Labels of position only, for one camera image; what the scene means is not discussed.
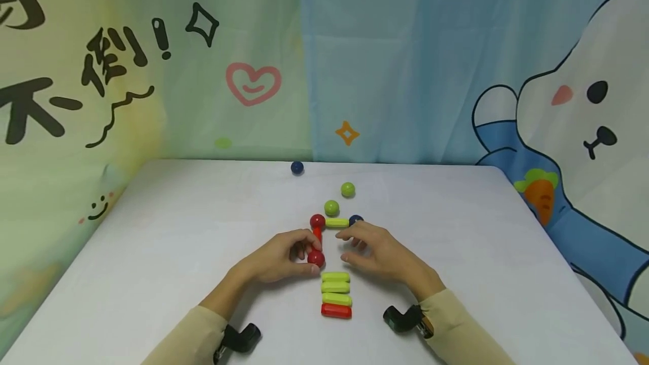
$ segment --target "heart drawing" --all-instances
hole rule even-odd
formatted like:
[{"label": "heart drawing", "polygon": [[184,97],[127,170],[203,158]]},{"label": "heart drawing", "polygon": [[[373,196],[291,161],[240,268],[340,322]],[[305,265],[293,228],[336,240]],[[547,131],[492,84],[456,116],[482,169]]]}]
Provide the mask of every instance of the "heart drawing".
[{"label": "heart drawing", "polygon": [[[265,90],[266,88],[263,84],[257,87],[249,87],[247,84],[244,84],[242,85],[244,92],[253,95],[261,93],[260,96],[257,96],[254,99],[246,99],[246,97],[243,96],[242,91],[239,90],[239,87],[237,87],[237,85],[234,83],[234,79],[232,79],[234,72],[238,70],[244,70],[248,74],[248,78],[250,79],[251,83],[257,82],[257,80],[259,80],[262,75],[270,74],[274,78],[273,86],[271,86],[270,89]],[[247,63],[234,62],[231,63],[225,70],[225,81],[227,82],[232,95],[234,95],[234,97],[236,97],[236,99],[239,100],[242,105],[249,107],[258,105],[273,97],[277,93],[277,91],[280,90],[280,86],[282,86],[282,75],[280,74],[280,70],[278,70],[274,66],[262,66],[260,69],[255,70],[255,68]]]}]

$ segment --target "pink heart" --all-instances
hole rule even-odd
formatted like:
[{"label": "pink heart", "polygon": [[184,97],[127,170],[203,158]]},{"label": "pink heart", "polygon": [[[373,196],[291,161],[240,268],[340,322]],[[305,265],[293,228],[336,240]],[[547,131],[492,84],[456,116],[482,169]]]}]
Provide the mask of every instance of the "pink heart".
[{"label": "pink heart", "polygon": [[563,84],[559,87],[559,89],[557,89],[557,92],[552,97],[550,104],[552,104],[553,106],[562,105],[569,102],[571,99],[572,89],[569,86]]},{"label": "pink heart", "polygon": [[[257,82],[259,78],[261,78],[262,75],[265,74],[270,74],[273,75],[274,78],[274,83],[273,86],[268,89],[265,93],[263,93],[261,96],[256,97],[255,99],[248,100],[243,97],[241,91],[237,87],[237,85],[234,83],[234,80],[232,79],[232,76],[234,76],[234,72],[238,70],[244,70],[248,74],[248,78],[250,78],[250,82]],[[244,106],[254,106],[258,105],[263,101],[269,100],[271,97],[273,97],[277,91],[280,90],[280,86],[282,86],[282,75],[280,74],[280,71],[275,68],[274,66],[262,66],[259,70],[255,70],[252,66],[248,65],[247,63],[243,62],[234,62],[231,63],[227,69],[225,70],[225,81],[228,84],[228,87],[230,88],[230,92],[232,92],[232,95],[236,97],[237,100],[239,100],[242,105]],[[260,92],[263,90],[264,87],[260,88],[249,88],[247,85],[243,85],[243,90],[248,93],[256,93]]]}]

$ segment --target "cartoon curtain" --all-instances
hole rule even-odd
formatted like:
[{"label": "cartoon curtain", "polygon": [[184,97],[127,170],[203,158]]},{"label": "cartoon curtain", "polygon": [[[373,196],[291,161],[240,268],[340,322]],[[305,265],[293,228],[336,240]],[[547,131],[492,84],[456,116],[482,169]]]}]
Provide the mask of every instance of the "cartoon curtain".
[{"label": "cartoon curtain", "polygon": [[174,157],[498,166],[649,363],[646,2],[0,0],[0,358]]}]

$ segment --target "beige sleeve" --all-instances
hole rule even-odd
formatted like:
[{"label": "beige sleeve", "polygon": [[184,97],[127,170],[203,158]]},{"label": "beige sleeve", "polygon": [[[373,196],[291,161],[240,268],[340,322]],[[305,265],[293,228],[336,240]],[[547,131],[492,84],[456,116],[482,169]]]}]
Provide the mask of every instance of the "beige sleeve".
[{"label": "beige sleeve", "polygon": [[196,306],[151,351],[142,365],[213,365],[227,321]]},{"label": "beige sleeve", "polygon": [[449,289],[419,305],[434,328],[426,342],[448,365],[515,365]]}]

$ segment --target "hand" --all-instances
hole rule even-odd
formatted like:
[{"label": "hand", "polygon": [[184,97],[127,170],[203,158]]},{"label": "hand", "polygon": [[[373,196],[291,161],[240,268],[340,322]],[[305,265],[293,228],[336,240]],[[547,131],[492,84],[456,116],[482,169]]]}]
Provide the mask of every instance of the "hand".
[{"label": "hand", "polygon": [[336,237],[344,241],[352,239],[351,245],[359,252],[370,248],[367,256],[355,251],[346,252],[340,257],[343,261],[384,279],[406,284],[418,301],[446,288],[434,269],[384,228],[356,221]]},{"label": "hand", "polygon": [[303,260],[314,248],[321,251],[322,245],[310,230],[279,233],[238,265],[247,268],[252,280],[264,283],[289,276],[314,276],[320,273],[317,265],[294,262],[296,258]]}]

